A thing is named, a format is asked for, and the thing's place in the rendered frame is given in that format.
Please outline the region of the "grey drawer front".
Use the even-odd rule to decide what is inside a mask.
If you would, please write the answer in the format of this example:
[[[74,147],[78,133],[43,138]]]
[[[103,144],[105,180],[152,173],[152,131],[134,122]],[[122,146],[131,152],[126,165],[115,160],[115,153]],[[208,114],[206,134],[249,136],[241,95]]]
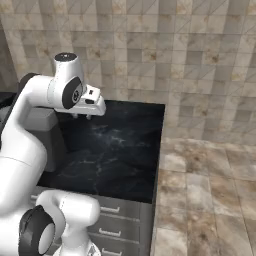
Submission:
[[[100,207],[101,206],[110,207],[110,208],[120,207],[120,212],[117,214],[102,211],[103,213],[113,214],[113,215],[122,216],[122,217],[128,217],[132,219],[138,219],[140,216],[140,204],[138,202],[104,197],[104,196],[97,196],[97,195],[93,195],[93,198],[99,201]]]
[[[120,237],[113,237],[119,239],[126,239],[131,241],[139,241],[140,238],[140,220],[132,219],[128,217],[117,216],[113,214],[101,214],[98,221],[88,228],[88,231],[98,235],[99,228],[103,230],[118,232],[121,231],[122,234]]]
[[[91,235],[91,240],[98,246],[112,252],[123,252],[122,256],[140,256],[140,247],[133,242],[118,240],[106,236]]]

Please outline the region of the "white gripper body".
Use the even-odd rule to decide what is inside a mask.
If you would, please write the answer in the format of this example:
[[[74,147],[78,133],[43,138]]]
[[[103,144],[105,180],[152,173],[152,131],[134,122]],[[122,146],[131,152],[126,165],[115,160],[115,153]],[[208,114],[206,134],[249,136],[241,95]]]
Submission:
[[[71,109],[71,112],[75,114],[103,116],[106,112],[104,98],[100,96],[96,101],[81,98],[80,101]]]

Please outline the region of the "grey box appliance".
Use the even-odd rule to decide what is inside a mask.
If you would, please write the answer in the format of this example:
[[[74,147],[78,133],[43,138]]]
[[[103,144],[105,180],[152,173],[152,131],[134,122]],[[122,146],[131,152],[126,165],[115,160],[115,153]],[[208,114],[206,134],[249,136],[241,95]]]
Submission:
[[[47,150],[46,172],[54,172],[65,160],[67,150],[53,109],[33,108],[25,129],[38,138]]]

